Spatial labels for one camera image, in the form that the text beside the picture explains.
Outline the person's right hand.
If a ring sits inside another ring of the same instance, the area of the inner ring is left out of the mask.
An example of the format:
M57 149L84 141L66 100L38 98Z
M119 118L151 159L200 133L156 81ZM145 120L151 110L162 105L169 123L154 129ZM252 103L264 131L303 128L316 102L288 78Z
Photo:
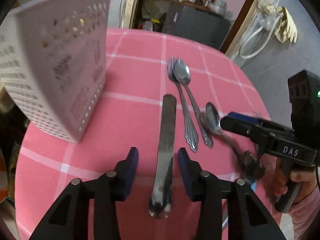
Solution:
M287 180L288 178L285 176L282 169L281 159L278 158L271 183L271 192L274 196L280 197L281 195L287 193ZM302 170L291 170L290 180L295 183L302 183L300 192L293 202L294 204L304 200L317 187L316 171L314 167L305 168Z

